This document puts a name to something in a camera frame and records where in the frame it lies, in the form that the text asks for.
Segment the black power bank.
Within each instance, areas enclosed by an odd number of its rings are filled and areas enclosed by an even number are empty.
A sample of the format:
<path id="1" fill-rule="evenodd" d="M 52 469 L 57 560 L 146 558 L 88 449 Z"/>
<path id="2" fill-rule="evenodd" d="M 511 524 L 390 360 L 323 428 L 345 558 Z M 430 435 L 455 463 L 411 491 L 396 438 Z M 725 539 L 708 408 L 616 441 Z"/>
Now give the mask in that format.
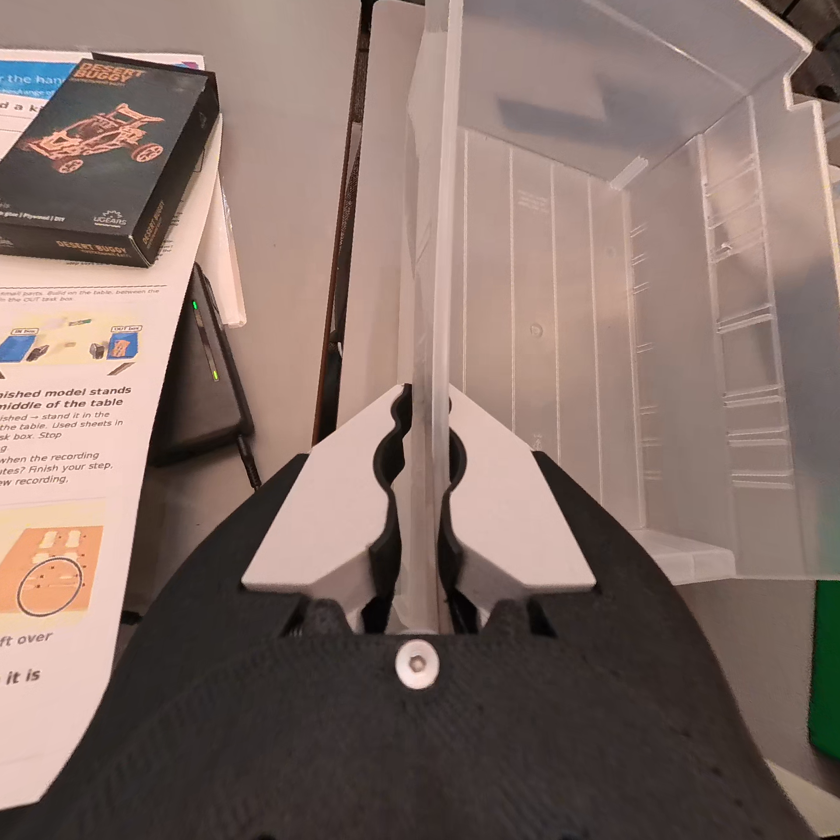
<path id="1" fill-rule="evenodd" d="M 255 426 L 209 279 L 195 263 L 167 364 L 149 463 L 164 467 L 236 446 Z"/>

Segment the illustrated instruction sheet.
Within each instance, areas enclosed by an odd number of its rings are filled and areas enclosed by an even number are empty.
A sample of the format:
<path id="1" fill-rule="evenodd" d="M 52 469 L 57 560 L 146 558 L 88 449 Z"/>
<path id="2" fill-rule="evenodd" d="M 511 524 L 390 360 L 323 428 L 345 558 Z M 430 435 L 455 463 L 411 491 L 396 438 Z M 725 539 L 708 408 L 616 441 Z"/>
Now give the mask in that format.
<path id="1" fill-rule="evenodd" d="M 39 798 L 110 680 L 151 430 L 223 122 L 151 268 L 2 257 L 2 807 Z M 27 352 L 43 352 L 29 360 Z"/>

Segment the black model kit box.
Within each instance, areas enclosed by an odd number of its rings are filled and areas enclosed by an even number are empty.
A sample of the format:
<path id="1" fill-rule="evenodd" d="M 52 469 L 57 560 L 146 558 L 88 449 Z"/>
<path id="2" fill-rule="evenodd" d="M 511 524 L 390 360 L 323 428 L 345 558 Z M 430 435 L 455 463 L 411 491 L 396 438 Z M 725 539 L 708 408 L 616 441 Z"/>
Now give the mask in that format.
<path id="1" fill-rule="evenodd" d="M 2 255 L 151 267 L 219 113 L 200 66 L 82 58 L 2 154 Z"/>

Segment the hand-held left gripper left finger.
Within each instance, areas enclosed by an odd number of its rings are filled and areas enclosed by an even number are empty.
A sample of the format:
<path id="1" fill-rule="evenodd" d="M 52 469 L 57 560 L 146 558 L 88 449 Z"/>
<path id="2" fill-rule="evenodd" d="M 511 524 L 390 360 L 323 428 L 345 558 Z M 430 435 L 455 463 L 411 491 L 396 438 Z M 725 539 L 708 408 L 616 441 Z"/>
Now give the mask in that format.
<path id="1" fill-rule="evenodd" d="M 242 577 L 247 590 L 332 600 L 353 629 L 386 631 L 403 547 L 393 483 L 412 416 L 412 386 L 395 385 L 314 445 Z"/>

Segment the large clear plastic drawer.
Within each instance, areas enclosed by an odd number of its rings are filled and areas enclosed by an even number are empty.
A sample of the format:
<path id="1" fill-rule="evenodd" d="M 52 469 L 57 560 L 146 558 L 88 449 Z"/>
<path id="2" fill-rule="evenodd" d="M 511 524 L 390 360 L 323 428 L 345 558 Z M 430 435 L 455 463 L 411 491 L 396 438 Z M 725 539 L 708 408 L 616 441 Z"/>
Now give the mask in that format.
<path id="1" fill-rule="evenodd" d="M 770 2 L 425 2 L 403 291 L 669 573 L 838 579 L 822 52 Z"/>

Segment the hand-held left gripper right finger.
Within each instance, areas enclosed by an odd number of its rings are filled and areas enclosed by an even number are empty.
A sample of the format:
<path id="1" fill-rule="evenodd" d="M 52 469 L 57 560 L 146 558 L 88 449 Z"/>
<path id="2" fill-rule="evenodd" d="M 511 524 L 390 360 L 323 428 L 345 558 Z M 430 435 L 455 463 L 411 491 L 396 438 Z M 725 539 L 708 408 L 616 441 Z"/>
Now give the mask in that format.
<path id="1" fill-rule="evenodd" d="M 530 447 L 455 387 L 437 573 L 457 634 L 502 601 L 589 592 L 595 576 Z"/>

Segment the green plastic bin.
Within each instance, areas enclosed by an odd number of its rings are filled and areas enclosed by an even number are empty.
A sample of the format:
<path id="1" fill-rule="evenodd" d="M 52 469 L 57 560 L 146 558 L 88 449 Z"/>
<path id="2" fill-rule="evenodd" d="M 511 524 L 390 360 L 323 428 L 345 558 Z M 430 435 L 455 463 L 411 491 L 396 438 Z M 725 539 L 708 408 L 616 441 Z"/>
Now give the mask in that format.
<path id="1" fill-rule="evenodd" d="M 839 761 L 839 581 L 815 585 L 808 732 L 812 746 Z"/>

